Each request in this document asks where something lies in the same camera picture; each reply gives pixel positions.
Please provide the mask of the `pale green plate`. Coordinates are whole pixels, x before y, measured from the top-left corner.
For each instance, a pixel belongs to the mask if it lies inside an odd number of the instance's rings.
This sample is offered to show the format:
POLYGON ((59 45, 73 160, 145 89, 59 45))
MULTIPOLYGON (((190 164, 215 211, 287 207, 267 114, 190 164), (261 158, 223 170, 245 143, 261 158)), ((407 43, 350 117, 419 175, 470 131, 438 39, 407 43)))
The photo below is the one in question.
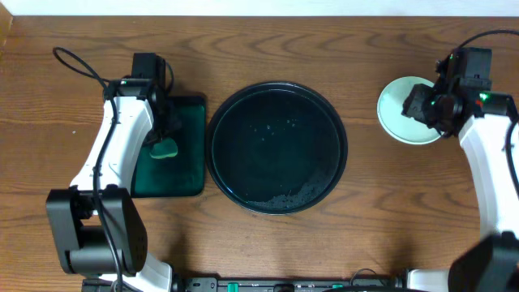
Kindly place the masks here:
POLYGON ((438 140, 440 134, 401 114, 403 103, 415 84, 433 86, 431 81, 416 76, 395 79, 380 94, 377 102, 377 116, 382 128, 395 140, 412 145, 430 144, 438 140))

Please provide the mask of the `green scrubbing sponge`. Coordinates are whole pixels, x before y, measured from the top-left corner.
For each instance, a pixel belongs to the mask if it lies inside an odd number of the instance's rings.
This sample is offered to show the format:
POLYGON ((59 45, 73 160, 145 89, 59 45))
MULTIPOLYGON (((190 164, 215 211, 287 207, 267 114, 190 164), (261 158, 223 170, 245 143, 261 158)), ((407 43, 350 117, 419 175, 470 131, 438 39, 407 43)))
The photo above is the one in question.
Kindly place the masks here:
POLYGON ((165 138, 155 143, 150 150, 150 157, 156 160, 176 157, 178 154, 177 143, 172 138, 165 138))

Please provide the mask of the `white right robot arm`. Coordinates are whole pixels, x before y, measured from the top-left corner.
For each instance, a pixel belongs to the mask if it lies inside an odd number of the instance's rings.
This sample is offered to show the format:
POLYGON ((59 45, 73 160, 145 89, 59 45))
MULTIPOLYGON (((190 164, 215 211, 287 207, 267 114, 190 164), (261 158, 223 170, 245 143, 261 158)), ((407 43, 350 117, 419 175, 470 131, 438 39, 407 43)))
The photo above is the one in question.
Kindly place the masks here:
POLYGON ((416 84, 402 115, 455 136, 470 165, 481 239, 449 268, 450 291, 518 289, 518 112, 491 89, 490 49, 458 47, 436 66, 433 86, 416 84))

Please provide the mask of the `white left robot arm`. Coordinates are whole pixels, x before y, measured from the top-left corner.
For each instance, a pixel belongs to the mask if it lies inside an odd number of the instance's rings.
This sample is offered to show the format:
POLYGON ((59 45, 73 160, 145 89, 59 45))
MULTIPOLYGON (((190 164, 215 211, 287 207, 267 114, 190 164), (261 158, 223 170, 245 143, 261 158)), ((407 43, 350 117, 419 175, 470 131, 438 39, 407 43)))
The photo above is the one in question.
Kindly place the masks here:
POLYGON ((148 252, 148 236, 131 198, 142 146, 169 141, 167 97, 171 66, 155 53, 136 53, 131 73, 101 77, 67 51, 79 74, 102 86, 103 116, 92 149, 66 189, 45 202, 58 260, 65 273, 93 277, 111 291, 174 291, 172 267, 148 252))

